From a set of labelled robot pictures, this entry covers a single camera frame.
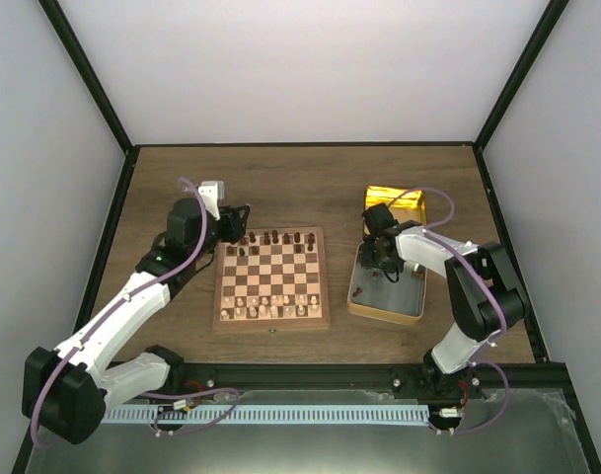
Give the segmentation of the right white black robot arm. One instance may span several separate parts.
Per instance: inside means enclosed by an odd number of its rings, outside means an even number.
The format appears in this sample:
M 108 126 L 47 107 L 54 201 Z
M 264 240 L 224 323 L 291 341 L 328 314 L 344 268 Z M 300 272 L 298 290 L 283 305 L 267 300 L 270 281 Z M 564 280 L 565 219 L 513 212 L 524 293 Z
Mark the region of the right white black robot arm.
M 397 301 L 406 265 L 432 271 L 447 282 L 453 324 L 445 337 L 423 358 L 425 391 L 436 398 L 458 385 L 483 346 L 493 346 L 530 312 L 523 284 L 504 248 L 495 242 L 477 245 L 443 237 L 432 225 L 399 222 L 381 202 L 362 213 L 368 233 L 360 245 L 360 266 L 388 283 L 369 294 L 388 303 Z

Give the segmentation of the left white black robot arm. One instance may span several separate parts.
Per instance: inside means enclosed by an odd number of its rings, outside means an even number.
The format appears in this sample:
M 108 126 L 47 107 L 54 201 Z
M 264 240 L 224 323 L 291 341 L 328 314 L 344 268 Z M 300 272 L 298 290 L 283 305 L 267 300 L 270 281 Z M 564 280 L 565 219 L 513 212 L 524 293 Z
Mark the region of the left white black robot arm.
M 140 260 L 117 296 L 84 327 L 55 349 L 34 349 L 25 361 L 22 412 L 35 446 L 47 429 L 72 444 L 86 440 L 106 412 L 138 396 L 192 400 L 184 360 L 152 346 L 136 358 L 113 365 L 120 349 L 200 272 L 198 260 L 220 243 L 246 234 L 248 205 L 219 206 L 216 199 L 176 201 L 151 250 Z

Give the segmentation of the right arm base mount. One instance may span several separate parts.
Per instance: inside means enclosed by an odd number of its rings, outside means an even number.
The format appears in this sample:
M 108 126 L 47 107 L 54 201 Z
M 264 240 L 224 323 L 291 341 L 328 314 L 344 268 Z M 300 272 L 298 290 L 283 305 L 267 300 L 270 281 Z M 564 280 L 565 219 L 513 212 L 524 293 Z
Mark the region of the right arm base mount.
M 400 398 L 416 400 L 457 399 L 462 394 L 460 382 L 469 385 L 473 375 L 471 367 L 443 374 L 424 363 L 398 364 L 390 371 L 393 391 Z

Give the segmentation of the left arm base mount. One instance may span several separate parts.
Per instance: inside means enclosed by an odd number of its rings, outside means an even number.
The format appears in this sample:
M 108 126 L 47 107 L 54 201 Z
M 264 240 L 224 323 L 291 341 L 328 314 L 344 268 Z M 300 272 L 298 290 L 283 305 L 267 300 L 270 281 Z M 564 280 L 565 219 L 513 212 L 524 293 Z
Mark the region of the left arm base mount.
M 135 398 L 177 400 L 196 393 L 197 386 L 213 388 L 216 378 L 216 370 L 202 364 L 136 363 L 125 372 L 124 387 Z

